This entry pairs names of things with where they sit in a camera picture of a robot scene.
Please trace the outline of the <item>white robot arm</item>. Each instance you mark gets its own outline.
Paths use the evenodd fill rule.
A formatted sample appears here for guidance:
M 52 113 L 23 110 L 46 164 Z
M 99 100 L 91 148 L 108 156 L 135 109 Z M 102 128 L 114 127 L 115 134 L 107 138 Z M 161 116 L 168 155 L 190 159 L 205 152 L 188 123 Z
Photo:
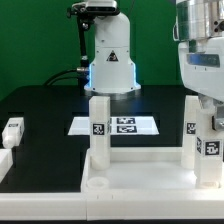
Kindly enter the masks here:
M 127 93 L 139 87 L 130 59 L 130 23 L 116 0 L 86 0 L 95 23 L 88 91 Z M 213 100 L 213 129 L 224 130 L 224 0 L 176 0 L 173 38 L 185 87 Z

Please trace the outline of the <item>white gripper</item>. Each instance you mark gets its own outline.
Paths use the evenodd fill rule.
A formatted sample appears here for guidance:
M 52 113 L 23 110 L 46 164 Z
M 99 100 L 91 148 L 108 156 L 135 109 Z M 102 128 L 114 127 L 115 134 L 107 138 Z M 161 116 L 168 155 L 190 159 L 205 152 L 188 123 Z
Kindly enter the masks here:
M 184 86 L 224 102 L 224 31 L 217 37 L 197 40 L 194 52 L 190 50 L 189 40 L 181 40 L 178 23 L 173 28 L 173 39 L 179 42 L 178 57 Z M 224 131 L 224 106 L 215 108 L 212 128 Z

